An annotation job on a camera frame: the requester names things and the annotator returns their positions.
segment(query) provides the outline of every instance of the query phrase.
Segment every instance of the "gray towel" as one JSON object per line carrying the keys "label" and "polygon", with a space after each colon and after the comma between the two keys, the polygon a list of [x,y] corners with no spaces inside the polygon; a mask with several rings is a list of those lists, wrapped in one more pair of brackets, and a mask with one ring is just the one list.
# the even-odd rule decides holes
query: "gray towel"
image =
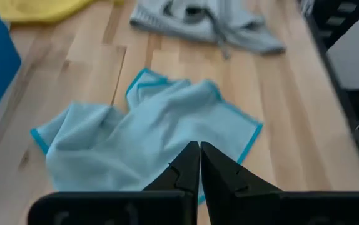
{"label": "gray towel", "polygon": [[223,43],[256,52],[282,52],[260,16],[243,10],[239,0],[139,0],[130,24],[145,31],[192,41]]}

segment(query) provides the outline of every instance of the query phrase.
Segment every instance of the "wooden table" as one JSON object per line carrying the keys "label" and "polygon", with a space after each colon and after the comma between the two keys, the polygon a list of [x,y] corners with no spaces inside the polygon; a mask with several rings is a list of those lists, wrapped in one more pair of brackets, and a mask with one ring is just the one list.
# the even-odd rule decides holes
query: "wooden table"
{"label": "wooden table", "polygon": [[[224,98],[264,122],[243,165],[284,190],[359,190],[359,154],[295,0],[247,0],[287,46],[259,56],[134,31],[134,0],[96,2],[55,26],[13,26],[23,65],[0,103],[0,224],[25,224],[53,191],[29,130],[73,101],[115,104],[145,66],[171,79],[210,78]],[[205,206],[200,224],[208,224]]]}

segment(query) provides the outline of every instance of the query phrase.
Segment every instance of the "microfiber towel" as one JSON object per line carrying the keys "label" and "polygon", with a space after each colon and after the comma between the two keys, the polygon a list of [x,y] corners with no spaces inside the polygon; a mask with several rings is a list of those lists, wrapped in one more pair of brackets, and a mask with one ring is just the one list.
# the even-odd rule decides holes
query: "microfiber towel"
{"label": "microfiber towel", "polygon": [[261,16],[243,10],[239,0],[139,0],[130,24],[145,31],[192,41],[223,43],[257,53],[282,52]]}
{"label": "microfiber towel", "polygon": [[0,17],[13,23],[54,23],[92,0],[0,0]]}
{"label": "microfiber towel", "polygon": [[262,127],[225,102],[209,80],[170,81],[144,69],[126,99],[127,114],[114,106],[73,102],[31,130],[57,190],[140,191],[190,141],[207,141],[241,163]]}

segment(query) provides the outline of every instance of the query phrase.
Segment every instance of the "light blue cloth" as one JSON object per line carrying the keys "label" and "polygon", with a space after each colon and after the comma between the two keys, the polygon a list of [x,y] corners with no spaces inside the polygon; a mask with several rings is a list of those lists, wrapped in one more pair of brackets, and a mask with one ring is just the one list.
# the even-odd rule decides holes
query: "light blue cloth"
{"label": "light blue cloth", "polygon": [[140,191],[190,141],[207,141],[241,163],[262,127],[225,102],[209,80],[170,81],[144,69],[126,99],[127,115],[109,105],[74,102],[31,130],[57,190]]}

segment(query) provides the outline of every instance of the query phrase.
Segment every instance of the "yellow cloth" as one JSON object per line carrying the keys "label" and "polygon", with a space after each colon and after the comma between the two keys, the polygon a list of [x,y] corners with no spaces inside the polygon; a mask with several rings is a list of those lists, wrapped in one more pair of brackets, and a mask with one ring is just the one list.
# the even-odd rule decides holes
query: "yellow cloth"
{"label": "yellow cloth", "polygon": [[92,0],[0,0],[0,17],[12,23],[53,23]]}

